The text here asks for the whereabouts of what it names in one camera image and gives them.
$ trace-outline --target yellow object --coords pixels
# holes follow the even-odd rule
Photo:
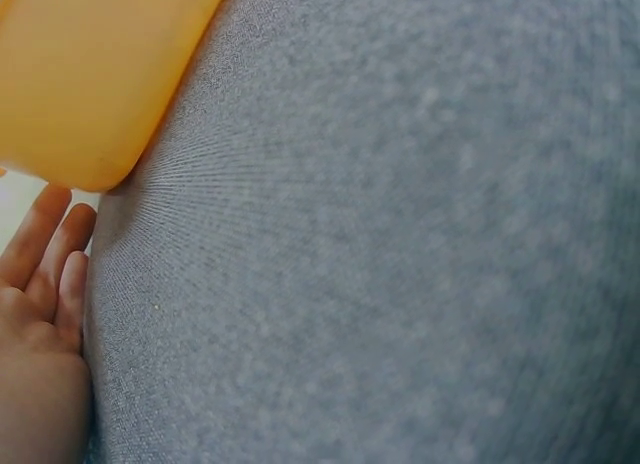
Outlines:
[[[0,0],[0,165],[114,187],[221,0]]]

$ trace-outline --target child's hand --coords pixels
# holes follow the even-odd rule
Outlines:
[[[0,256],[0,463],[81,462],[89,369],[81,356],[95,212],[48,186]]]

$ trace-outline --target hand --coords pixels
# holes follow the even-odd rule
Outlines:
[[[0,256],[0,463],[82,462],[91,403],[82,322],[95,212],[48,186]]]

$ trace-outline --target gray fabric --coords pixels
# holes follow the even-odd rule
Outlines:
[[[640,0],[226,0],[100,209],[94,462],[640,462]]]

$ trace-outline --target gray surface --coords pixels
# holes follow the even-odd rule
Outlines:
[[[640,462],[639,5],[227,0],[101,207],[94,460]]]

